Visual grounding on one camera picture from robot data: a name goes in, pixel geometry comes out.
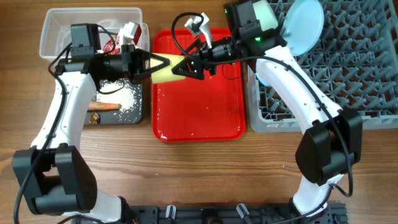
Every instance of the brown object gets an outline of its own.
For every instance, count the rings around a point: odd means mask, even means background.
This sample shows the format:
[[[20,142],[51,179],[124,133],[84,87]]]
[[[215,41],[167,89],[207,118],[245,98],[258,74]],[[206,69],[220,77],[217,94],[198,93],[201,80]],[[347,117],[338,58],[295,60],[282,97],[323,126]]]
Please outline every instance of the brown object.
[[[0,110],[0,224],[13,223],[19,190],[11,167],[14,151],[29,148],[54,94],[54,79],[46,73],[49,62],[37,53],[50,8],[139,7],[153,39],[187,11],[206,12],[212,27],[227,27],[223,4],[231,1],[2,0],[0,28],[10,34],[2,35],[0,51],[0,105],[7,105]],[[246,94],[246,82],[243,87]],[[150,126],[150,84],[144,90],[147,106],[140,124],[83,130],[80,153],[99,189],[123,196],[130,205],[163,207],[287,203],[296,193],[302,176],[295,162],[301,133],[255,133],[246,110],[248,130],[237,141],[164,144]],[[350,224],[397,223],[397,170],[398,129],[364,131],[361,161],[353,166],[354,195],[344,198],[334,190],[330,200],[347,203]],[[341,186],[348,190],[347,177]],[[54,224],[64,218],[33,215],[22,199],[22,224]]]
[[[87,111],[107,111],[107,110],[119,110],[122,105],[117,103],[102,103],[91,101],[88,105]]]
[[[101,121],[101,116],[97,112],[92,112],[88,117],[88,122],[90,124],[99,124]]]

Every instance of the wooden table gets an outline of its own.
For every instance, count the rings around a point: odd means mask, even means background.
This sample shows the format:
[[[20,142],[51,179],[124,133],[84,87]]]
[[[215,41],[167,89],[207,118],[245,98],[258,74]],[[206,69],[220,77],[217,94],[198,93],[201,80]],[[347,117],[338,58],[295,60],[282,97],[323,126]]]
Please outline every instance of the wooden table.
[[[19,185],[12,171],[15,150],[28,149],[53,97],[48,62],[39,57],[44,17],[53,7],[134,6],[142,9],[150,36],[169,29],[185,11],[205,11],[211,27],[226,27],[226,1],[2,0],[0,3],[0,223],[12,222]],[[151,131],[149,95],[144,121],[136,126],[85,127],[81,154],[101,190],[132,205],[260,205],[287,202],[301,173],[295,163],[300,133],[259,134],[249,125],[239,140],[162,144]],[[354,166],[350,223],[398,223],[398,130],[363,132],[362,160]],[[347,189],[346,178],[341,185]],[[55,223],[62,217],[33,216],[23,200],[21,223]]]

